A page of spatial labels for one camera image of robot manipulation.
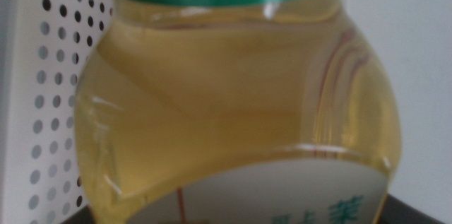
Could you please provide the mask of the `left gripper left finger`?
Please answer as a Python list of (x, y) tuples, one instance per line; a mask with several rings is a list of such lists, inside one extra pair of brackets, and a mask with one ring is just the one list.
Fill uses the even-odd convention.
[(93, 215), (90, 209), (86, 206), (70, 218), (63, 221), (61, 224), (93, 224)]

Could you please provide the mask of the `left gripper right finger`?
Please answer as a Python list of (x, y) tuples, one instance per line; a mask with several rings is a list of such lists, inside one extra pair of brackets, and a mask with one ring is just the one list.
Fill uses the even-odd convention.
[(388, 195), (377, 224), (444, 224), (431, 216)]

